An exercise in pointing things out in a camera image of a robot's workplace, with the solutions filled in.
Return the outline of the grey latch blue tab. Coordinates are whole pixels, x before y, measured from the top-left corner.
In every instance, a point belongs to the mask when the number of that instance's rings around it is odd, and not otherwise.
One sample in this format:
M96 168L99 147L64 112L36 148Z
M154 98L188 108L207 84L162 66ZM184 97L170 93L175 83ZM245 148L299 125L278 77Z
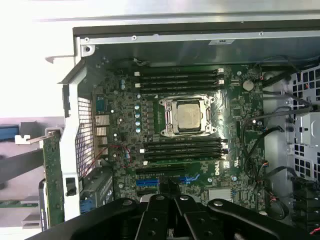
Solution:
M85 197L79 202L80 213L84 214L97 208L96 199L94 197Z

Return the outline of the coin cell battery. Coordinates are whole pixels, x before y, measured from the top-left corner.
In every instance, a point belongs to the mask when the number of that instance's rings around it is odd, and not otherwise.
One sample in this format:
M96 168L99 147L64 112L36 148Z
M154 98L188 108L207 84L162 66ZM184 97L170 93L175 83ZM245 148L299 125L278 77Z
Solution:
M242 87L245 91L250 92L254 89L255 84L252 80L245 80L242 84Z

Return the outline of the green motherboard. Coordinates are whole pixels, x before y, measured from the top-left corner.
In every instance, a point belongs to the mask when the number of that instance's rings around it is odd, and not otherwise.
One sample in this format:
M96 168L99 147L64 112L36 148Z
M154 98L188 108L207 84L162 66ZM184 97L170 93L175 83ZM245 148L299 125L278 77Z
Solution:
M191 72L211 71L219 68L224 73L178 74L133 76L134 72ZM217 79L149 80L139 78L160 78L176 76L219 76ZM94 143L99 162L110 167L113 173L113 191L116 199L128 197L139 202L137 190L158 186L136 186L136 180L167 177L193 177L190 184L178 184L181 192L199 198L203 205L209 200L208 190L230 188L232 201L253 211L266 209L263 186L255 177L264 172L260 166L265 160L262 133L266 130L263 120L257 116L263 113L261 75L249 65L202 65L177 67L146 67L109 70L102 82L92 91L92 115L94 116ZM208 92L167 92L142 94L135 83L203 82L224 80L224 84L199 85L193 87L223 87ZM252 91L243 89L243 82L254 83ZM217 132L208 136L165 137L160 131L165 127L165 108L159 101L171 96L208 95L213 97L211 120ZM182 143L167 145L144 145L162 141L184 141L194 139L228 139L224 142ZM140 149L179 147L220 146L224 151L164 151L140 153ZM178 155L191 153L222 153L221 157L198 157L168 160L214 159L213 163L193 163L167 166L143 166L145 156ZM136 175L136 169L159 167L185 167L181 175Z

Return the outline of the metal drive cage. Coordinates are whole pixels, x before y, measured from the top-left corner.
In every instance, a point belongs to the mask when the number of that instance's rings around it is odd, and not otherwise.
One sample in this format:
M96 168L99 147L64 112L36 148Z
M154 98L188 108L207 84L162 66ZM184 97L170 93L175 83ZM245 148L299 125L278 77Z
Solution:
M309 113L293 116L293 168L299 177L319 183L320 65L293 74L288 91L312 104Z

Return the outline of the blue expansion slot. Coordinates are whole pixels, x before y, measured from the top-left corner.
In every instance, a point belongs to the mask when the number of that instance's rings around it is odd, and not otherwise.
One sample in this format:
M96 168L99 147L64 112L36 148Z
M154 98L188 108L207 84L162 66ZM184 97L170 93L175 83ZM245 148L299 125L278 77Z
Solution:
M177 176L177 177L167 177L161 176L159 178L148 178L148 179L138 179L136 180L137 187L156 187L160 183L165 183L166 180L172 180L177 184L190 184L191 182L197 181L200 174L195 176Z

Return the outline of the silver CPU in socket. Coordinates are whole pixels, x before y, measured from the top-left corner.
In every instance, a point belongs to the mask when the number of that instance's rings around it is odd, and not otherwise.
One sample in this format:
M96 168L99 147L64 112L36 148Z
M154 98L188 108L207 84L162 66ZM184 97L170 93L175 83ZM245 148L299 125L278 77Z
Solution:
M177 106L182 102L199 102L202 113L201 128L198 131L181 131L178 129ZM165 127L160 135L167 138L178 138L180 136L201 137L209 136L217 132L212 123L213 97L206 94L169 96L159 101L164 107Z

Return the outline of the black PC case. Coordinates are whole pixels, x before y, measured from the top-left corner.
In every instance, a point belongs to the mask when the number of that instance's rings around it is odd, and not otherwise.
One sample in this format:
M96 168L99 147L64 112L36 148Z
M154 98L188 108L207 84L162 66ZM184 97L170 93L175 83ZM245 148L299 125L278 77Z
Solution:
M320 240L320 182L293 166L294 115L313 105L288 91L292 75L320 66L320 25L276 23L175 23L77 27L73 69L61 81L64 129L59 141L64 222L82 215L83 178L99 162L92 92L107 71L154 67L248 65L258 71L265 131L262 184L266 209L255 211ZM194 240L173 193L166 240Z

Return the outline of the hard disk blue carrier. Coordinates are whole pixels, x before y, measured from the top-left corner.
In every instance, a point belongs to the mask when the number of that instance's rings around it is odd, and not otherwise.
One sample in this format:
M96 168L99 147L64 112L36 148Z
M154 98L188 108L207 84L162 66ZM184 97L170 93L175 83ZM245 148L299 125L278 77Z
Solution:
M19 134L18 124L0 124L0 138L9 139L14 138Z

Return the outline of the black RAM slot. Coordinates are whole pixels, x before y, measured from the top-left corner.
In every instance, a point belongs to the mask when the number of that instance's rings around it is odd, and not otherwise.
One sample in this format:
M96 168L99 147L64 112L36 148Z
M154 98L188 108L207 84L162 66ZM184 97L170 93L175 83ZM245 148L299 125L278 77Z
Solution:
M212 138L212 139L187 139L179 141L157 141L157 142L145 142L145 146L155 145L171 145L171 144L189 144L189 143L228 143L228 139Z
M147 161L160 161L160 160L177 160L177 159L193 159L202 157L214 157L219 158L222 156L221 152L200 152L200 153L184 153L176 155L156 155L156 156L145 156L144 159Z
M135 71L133 76L141 77L141 76L158 76L158 75L190 75L190 74L219 74L224 73L223 68L218 68L214 70L205 70L205 71L176 71L176 72L141 72Z
M140 88L138 91L142 94L157 94L157 93L187 93L187 92L210 92L223 89L220 86L209 87L160 87L160 88Z
M219 78L219 76L216 76L216 75L198 75L198 76L169 76L169 77L140 77L139 78L139 81L143 81L143 82L146 82L146 81L169 81L169 80L202 80L202 79L217 79Z
M223 152L228 150L220 146L185 146L185 147L162 147L162 148L142 148L139 150L140 153L155 153L155 152L171 152L171 151L218 151Z
M149 83L135 83L135 88L157 88L157 87L189 87L189 86L207 86L207 85L223 85L225 83L224 80L216 80L216 81L183 81L183 82L149 82Z

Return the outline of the silver chipset heatsink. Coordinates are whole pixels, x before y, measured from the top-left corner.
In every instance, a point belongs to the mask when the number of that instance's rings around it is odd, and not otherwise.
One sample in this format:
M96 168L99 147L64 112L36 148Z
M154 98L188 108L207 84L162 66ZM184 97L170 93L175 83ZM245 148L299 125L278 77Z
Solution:
M232 190L230 188L211 188L208 190L208 199L223 199L232 201Z

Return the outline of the CPU with smeared lid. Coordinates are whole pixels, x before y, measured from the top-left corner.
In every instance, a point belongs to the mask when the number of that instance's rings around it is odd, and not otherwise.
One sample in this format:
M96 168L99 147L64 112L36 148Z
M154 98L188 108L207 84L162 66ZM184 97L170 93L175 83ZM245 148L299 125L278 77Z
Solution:
M182 102L177 105L177 126L182 132L195 132L201 129L202 112L197 101Z

